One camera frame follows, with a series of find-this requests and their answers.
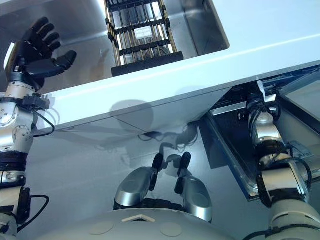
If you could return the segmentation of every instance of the black cable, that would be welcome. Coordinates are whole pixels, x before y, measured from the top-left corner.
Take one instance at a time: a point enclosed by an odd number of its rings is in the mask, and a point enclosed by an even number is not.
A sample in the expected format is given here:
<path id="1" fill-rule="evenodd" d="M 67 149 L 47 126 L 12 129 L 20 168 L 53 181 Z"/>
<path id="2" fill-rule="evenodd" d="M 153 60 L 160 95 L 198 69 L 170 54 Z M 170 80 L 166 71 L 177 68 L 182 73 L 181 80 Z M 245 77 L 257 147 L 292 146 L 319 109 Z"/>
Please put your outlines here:
<path id="1" fill-rule="evenodd" d="M 27 221 L 25 224 L 21 225 L 20 227 L 18 227 L 18 233 L 23 230 L 25 227 L 27 227 L 29 224 L 31 224 L 37 217 L 39 217 L 39 215 L 45 210 L 45 208 L 47 207 L 47 205 L 49 204 L 50 198 L 46 195 L 32 195 L 30 196 L 32 199 L 36 199 L 36 198 L 42 198 L 45 199 L 45 203 L 42 206 L 42 208 L 37 212 L 36 215 L 34 215 L 33 218 L 30 219 L 30 221 Z"/>
<path id="2" fill-rule="evenodd" d="M 309 224 L 299 224 L 298 223 L 298 224 L 290 224 L 290 225 L 283 226 L 283 227 L 275 227 L 275 228 L 268 229 L 266 231 L 257 231 L 257 232 L 249 234 L 243 240 L 251 240 L 251 239 L 254 239 L 256 237 L 263 236 L 263 235 L 265 235 L 265 237 L 268 238 L 268 237 L 270 237 L 272 235 L 279 234 L 279 233 L 281 233 L 281 232 L 283 232 L 285 230 L 294 229 L 294 228 L 307 228 L 307 229 L 320 231 L 320 228 L 317 227 L 317 226 L 312 226 L 312 225 L 309 225 Z"/>
<path id="3" fill-rule="evenodd" d="M 53 133 L 55 132 L 55 130 L 56 130 L 55 125 L 53 125 L 48 119 L 46 119 L 44 116 L 42 116 L 42 115 L 41 115 L 40 113 L 38 113 L 37 111 L 32 110 L 32 112 L 33 112 L 34 114 L 36 114 L 38 117 L 42 118 L 42 119 L 43 119 L 45 122 L 47 122 L 47 123 L 51 126 L 51 128 L 52 128 L 51 132 L 47 132 L 47 133 L 35 135 L 35 136 L 33 136 L 34 138 L 39 138 L 39 137 L 48 136 L 48 135 L 53 134 Z"/>
<path id="4" fill-rule="evenodd" d="M 306 186 L 307 186 L 308 190 L 310 190 L 311 184 L 312 184 L 312 172 L 311 172 L 309 165 L 301 158 L 293 157 L 292 159 L 295 161 L 298 161 L 299 163 L 301 163 L 305 167 L 306 173 L 308 175 L 308 180 L 306 182 Z"/>
<path id="5" fill-rule="evenodd" d="M 257 231 L 257 232 L 251 233 L 248 236 L 246 236 L 243 240 L 254 239 L 254 238 L 262 236 L 262 235 L 266 235 L 266 231 Z"/>
<path id="6" fill-rule="evenodd" d="M 144 141 L 144 142 L 149 142 L 149 141 L 151 141 L 152 139 L 154 139 L 154 138 L 148 136 L 149 139 L 143 140 L 140 135 L 138 135 L 138 138 L 139 138 L 141 141 Z"/>
<path id="7" fill-rule="evenodd" d="M 276 108 L 277 113 L 271 113 L 270 108 Z M 274 102 L 267 102 L 267 103 L 257 103 L 254 110 L 251 113 L 251 118 L 249 120 L 248 129 L 249 129 L 249 135 L 252 138 L 252 133 L 254 131 L 254 126 L 256 121 L 258 120 L 259 116 L 262 112 L 268 112 L 273 116 L 273 121 L 277 122 L 282 114 L 282 110 L 279 104 Z"/>

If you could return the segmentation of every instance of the stainless steel sink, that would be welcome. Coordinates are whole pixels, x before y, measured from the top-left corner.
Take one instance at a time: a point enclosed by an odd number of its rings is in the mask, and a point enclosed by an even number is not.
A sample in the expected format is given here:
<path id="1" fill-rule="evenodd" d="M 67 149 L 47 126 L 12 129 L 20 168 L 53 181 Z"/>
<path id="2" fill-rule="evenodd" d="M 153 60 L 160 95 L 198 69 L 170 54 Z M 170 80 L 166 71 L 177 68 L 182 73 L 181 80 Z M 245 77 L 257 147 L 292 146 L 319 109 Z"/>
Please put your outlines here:
<path id="1" fill-rule="evenodd" d="M 9 43 L 20 39 L 33 22 L 46 16 L 61 36 L 62 47 L 56 51 L 56 55 L 75 50 L 78 57 L 69 71 L 46 81 L 41 93 L 111 78 L 111 68 L 116 63 L 112 44 L 107 37 L 104 0 L 43 2 L 0 16 L 1 66 Z M 185 60 L 229 47 L 212 0 L 164 0 L 164 3 L 169 13 L 176 47 L 178 51 L 182 51 Z M 2 91 L 5 86 L 6 78 L 1 67 Z"/>

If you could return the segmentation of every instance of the kitchen counter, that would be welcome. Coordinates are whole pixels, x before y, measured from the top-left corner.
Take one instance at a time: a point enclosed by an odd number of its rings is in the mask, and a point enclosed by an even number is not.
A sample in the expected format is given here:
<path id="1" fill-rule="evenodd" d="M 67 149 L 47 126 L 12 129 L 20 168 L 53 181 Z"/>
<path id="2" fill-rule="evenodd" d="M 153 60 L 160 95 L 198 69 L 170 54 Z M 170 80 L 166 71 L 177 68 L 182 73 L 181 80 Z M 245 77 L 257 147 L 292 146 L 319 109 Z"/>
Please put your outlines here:
<path id="1" fill-rule="evenodd" d="M 21 8 L 17 2 L 0 1 L 0 15 Z M 320 64 L 320 1 L 213 3 L 227 50 L 48 93 L 45 116 L 71 127 Z"/>

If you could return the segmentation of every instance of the robot finger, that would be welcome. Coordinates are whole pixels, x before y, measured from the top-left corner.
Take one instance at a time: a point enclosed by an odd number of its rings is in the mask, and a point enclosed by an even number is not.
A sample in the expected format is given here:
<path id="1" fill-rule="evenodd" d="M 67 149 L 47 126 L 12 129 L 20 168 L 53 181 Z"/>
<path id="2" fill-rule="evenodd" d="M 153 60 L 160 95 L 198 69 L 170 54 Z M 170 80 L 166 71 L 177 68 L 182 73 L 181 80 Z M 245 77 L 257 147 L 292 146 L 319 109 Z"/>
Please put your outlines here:
<path id="1" fill-rule="evenodd" d="M 51 32 L 53 29 L 55 29 L 55 26 L 52 23 L 47 24 L 40 29 L 40 31 L 38 32 L 38 35 L 41 39 L 44 39 L 45 36 L 47 36 L 47 34 Z"/>
<path id="2" fill-rule="evenodd" d="M 45 42 L 45 44 L 47 44 L 47 45 L 49 46 L 50 44 L 52 44 L 52 43 L 53 43 L 55 40 L 57 40 L 58 38 L 60 38 L 59 33 L 54 32 L 54 33 L 50 34 L 50 35 L 44 40 L 44 42 Z"/>
<path id="3" fill-rule="evenodd" d="M 49 48 L 51 49 L 52 52 L 60 47 L 61 47 L 61 43 L 59 41 L 55 41 L 54 43 L 49 45 Z"/>
<path id="4" fill-rule="evenodd" d="M 55 65 L 68 70 L 74 64 L 76 57 L 77 53 L 75 51 L 68 51 L 65 55 L 56 59 Z"/>
<path id="5" fill-rule="evenodd" d="M 35 31 L 36 33 L 44 27 L 46 24 L 49 23 L 49 19 L 47 17 L 42 17 L 36 23 L 32 26 L 32 30 Z"/>

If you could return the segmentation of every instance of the dish rack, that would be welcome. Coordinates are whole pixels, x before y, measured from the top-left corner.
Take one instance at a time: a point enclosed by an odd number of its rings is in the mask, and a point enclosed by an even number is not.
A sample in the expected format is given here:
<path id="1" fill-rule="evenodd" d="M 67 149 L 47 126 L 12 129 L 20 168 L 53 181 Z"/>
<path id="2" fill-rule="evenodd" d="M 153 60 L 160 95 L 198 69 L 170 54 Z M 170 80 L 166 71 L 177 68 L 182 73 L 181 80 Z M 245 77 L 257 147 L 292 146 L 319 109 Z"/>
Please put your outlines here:
<path id="1" fill-rule="evenodd" d="M 105 7 L 114 77 L 184 59 L 163 0 L 105 0 Z"/>

